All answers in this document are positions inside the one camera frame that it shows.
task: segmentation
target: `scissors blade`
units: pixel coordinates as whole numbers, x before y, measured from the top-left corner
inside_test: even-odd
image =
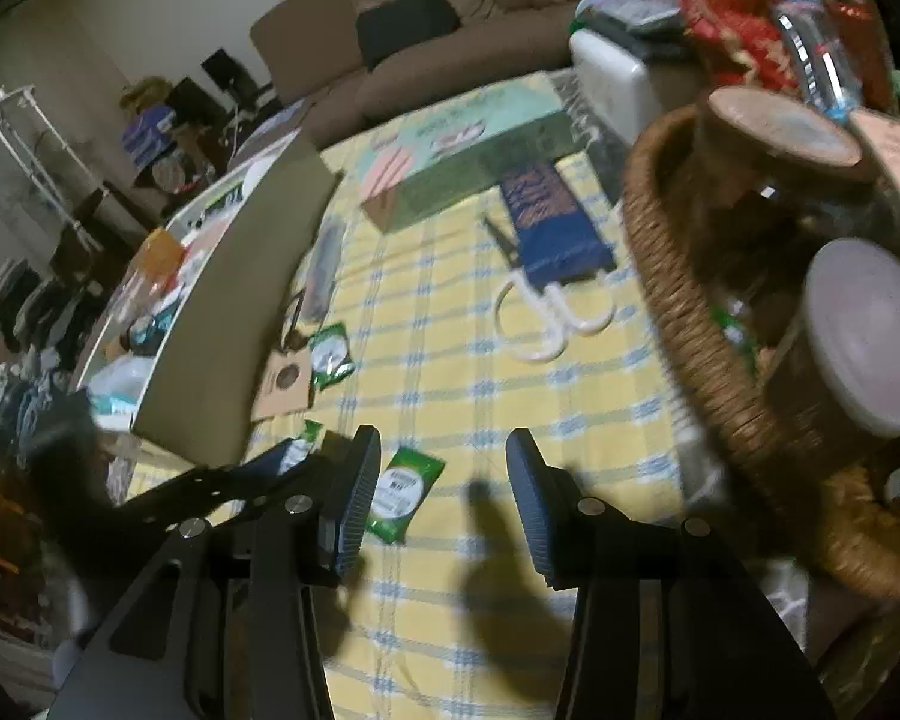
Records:
[[[520,255],[517,253],[516,244],[509,240],[508,237],[501,231],[501,229],[492,221],[490,218],[483,214],[481,216],[481,221],[484,223],[484,228],[487,230],[487,233],[490,234],[490,237],[493,239],[493,242],[497,245],[500,253],[504,255],[504,259],[506,260],[506,266],[511,270],[515,271],[520,266]]]

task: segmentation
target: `scissors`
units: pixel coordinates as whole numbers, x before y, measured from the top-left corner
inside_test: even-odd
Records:
[[[567,347],[567,341],[571,333],[591,336],[599,333],[610,324],[616,310],[612,300],[610,308],[603,314],[600,314],[599,317],[581,319],[573,313],[559,284],[548,284],[543,288],[543,294],[538,293],[527,281],[527,276],[524,274],[523,266],[520,263],[520,256],[517,253],[516,244],[509,240],[486,215],[483,215],[481,220],[487,233],[490,233],[490,237],[494,240],[497,248],[499,248],[500,253],[506,260],[506,266],[509,269],[506,278],[494,294],[493,306],[490,309],[493,313],[493,339],[496,341],[497,346],[503,346],[518,360],[524,360],[525,362],[551,362],[556,360]],[[597,271],[597,278],[601,279],[605,285],[610,285],[610,276],[607,275],[606,271]],[[533,309],[533,312],[543,321],[543,346],[537,350],[527,350],[511,343],[504,336],[503,328],[500,326],[500,308],[503,305],[504,298],[514,288],[520,293],[527,306]]]

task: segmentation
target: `screw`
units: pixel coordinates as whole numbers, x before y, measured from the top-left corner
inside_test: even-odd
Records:
[[[607,510],[607,505],[599,498],[581,498],[577,502],[577,511],[588,517],[598,517]]]
[[[314,502],[307,495],[292,495],[287,498],[287,503],[283,505],[283,508],[287,510],[288,514],[303,514],[313,504]]]
[[[203,533],[206,528],[207,523],[204,520],[191,517],[180,523],[180,536],[183,536],[183,538],[194,538]]]
[[[710,535],[710,526],[699,517],[690,517],[687,522],[684,522],[683,529],[690,533],[691,536],[696,536],[697,538]]]

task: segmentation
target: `teal box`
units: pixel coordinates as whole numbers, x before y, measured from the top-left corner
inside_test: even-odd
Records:
[[[364,213],[392,232],[488,189],[508,170],[573,151],[557,90],[536,73],[385,124],[355,170]]]

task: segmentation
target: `blue plastic packet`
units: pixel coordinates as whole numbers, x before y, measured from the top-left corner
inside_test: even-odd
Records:
[[[532,162],[507,173],[500,194],[514,223],[524,274],[538,292],[615,268],[613,251],[552,163]]]

